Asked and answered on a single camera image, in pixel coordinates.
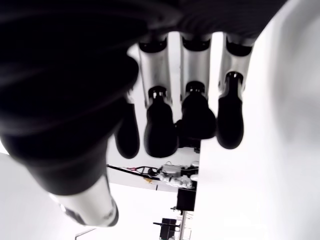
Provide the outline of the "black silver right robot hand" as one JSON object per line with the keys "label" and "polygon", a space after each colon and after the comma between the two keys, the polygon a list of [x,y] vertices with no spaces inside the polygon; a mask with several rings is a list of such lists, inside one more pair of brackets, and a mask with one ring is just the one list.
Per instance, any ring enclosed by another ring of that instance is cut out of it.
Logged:
{"label": "black silver right robot hand", "polygon": [[112,227],[106,151],[139,152],[142,79],[154,158],[244,134],[254,44],[282,0],[3,0],[0,140],[70,218]]}

